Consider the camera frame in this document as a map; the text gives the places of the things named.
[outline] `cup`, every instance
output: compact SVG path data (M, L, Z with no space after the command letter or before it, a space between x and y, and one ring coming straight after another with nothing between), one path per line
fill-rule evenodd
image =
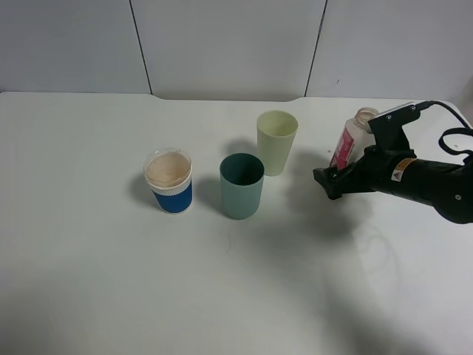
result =
M170 214L186 211L192 202L192 162L186 152L164 148L151 153L143 171L161 208Z
M267 176L282 173L299 124L284 111L268 111L258 117L258 157Z
M247 153L226 157L220 164L220 188L223 211L235 220L243 220L256 212L261 200L265 166Z

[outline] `white wall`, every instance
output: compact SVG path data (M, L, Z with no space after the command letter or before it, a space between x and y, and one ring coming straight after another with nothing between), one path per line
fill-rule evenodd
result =
M0 91L141 92L128 0L1 0Z
M133 0L161 98L304 96L324 0Z
M464 95L473 76L472 0L329 0L309 96Z

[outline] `pale yellow cup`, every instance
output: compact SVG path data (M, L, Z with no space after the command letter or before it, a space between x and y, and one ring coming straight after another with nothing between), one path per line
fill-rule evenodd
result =
M258 158L267 176L282 173L299 124L284 111L268 111L258 117Z

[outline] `panel seam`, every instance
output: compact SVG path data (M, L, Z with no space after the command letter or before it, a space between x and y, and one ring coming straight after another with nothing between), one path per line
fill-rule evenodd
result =
M146 66L145 55L143 53L143 46L141 45L140 33L138 32L138 25L136 24L135 11L133 10L132 0L129 0L130 10L132 11L133 23L135 24L136 36L138 38L138 44L140 45L141 58L143 59L143 65L145 67L146 79L148 80L149 93L153 95L153 89L151 88L151 81L149 80L148 67Z
M325 0L324 11L322 12L322 17L320 19L319 32L317 33L316 46L313 49L312 63L310 64L309 77L307 78L307 84L305 86L305 91L304 91L304 97L307 97L307 91L309 90L310 77L312 76L313 63L316 59L316 53L317 53L317 47L319 46L320 34L322 32L322 27L324 26L325 12L327 11L327 4L328 4L328 0Z

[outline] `blue paper cup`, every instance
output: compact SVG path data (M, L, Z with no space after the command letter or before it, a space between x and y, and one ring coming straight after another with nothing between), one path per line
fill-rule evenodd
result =
M178 148L164 148L151 153L143 171L163 211L179 214L192 202L192 162L186 152Z

